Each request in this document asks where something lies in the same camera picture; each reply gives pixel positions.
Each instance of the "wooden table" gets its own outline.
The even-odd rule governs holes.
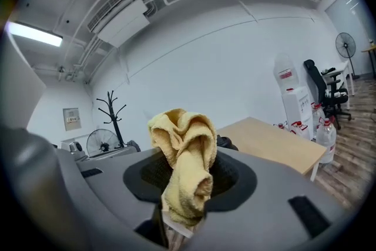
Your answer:
[[[376,52],[375,52],[375,49],[376,49],[376,45],[374,45],[370,49],[366,49],[366,50],[364,50],[362,52],[368,52],[368,55],[370,56],[370,60],[371,60],[371,65],[372,65],[372,71],[374,73],[374,78],[376,79],[376,72],[375,72],[374,61],[372,60],[372,55],[371,55],[371,52],[373,52],[374,57],[375,57],[375,61],[376,61]]]
[[[243,119],[217,132],[229,137],[240,152],[283,163],[304,175],[313,168],[311,181],[325,153],[325,147],[317,143],[254,118]]]

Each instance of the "framed sign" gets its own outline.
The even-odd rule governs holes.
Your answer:
[[[80,114],[78,108],[63,109],[65,130],[77,130],[81,128]]]

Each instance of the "floor fan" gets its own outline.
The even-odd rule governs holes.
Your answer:
[[[341,56],[350,60],[352,67],[352,79],[358,79],[360,76],[355,75],[354,65],[351,61],[351,58],[354,56],[355,50],[357,49],[352,36],[350,36],[346,32],[340,33],[335,39],[335,47],[337,48],[337,51]]]
[[[116,149],[120,149],[118,137],[113,132],[106,129],[98,129],[92,132],[86,143],[86,150],[88,151],[89,157]]]

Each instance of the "chair armrest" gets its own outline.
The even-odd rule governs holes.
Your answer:
[[[331,86],[331,96],[334,97],[334,92],[337,91],[337,83],[341,82],[340,79],[327,83],[327,86]]]
[[[341,73],[342,73],[342,71],[337,71],[337,72],[334,72],[334,73],[329,74],[329,77],[334,78],[334,77],[336,77],[337,75],[340,75]]]
[[[340,79],[336,79],[335,81],[331,81],[331,82],[327,83],[327,86],[332,86],[333,84],[337,84],[339,82],[341,82],[341,80]]]

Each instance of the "plastic water jug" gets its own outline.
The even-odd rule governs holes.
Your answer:
[[[274,124],[274,126],[278,126],[279,129],[281,129],[281,130],[286,130],[287,132],[290,131],[290,130],[288,129],[288,127],[287,127],[287,122],[285,122],[285,124],[283,124],[283,123],[280,122],[278,125]]]
[[[281,92],[299,86],[299,78],[294,64],[288,54],[279,53],[274,60],[274,77],[276,78]]]
[[[307,140],[310,140],[310,133],[309,133],[309,130],[308,130],[308,126],[307,125],[303,125],[301,123],[301,121],[297,121],[297,122],[294,122],[291,124],[291,132],[298,135],[298,136],[301,136],[303,138],[306,138]]]
[[[333,161],[336,138],[337,131],[329,118],[326,118],[324,124],[317,129],[316,142],[327,149],[320,163],[330,163]]]
[[[316,139],[317,129],[325,121],[325,113],[320,104],[312,103],[313,138]]]

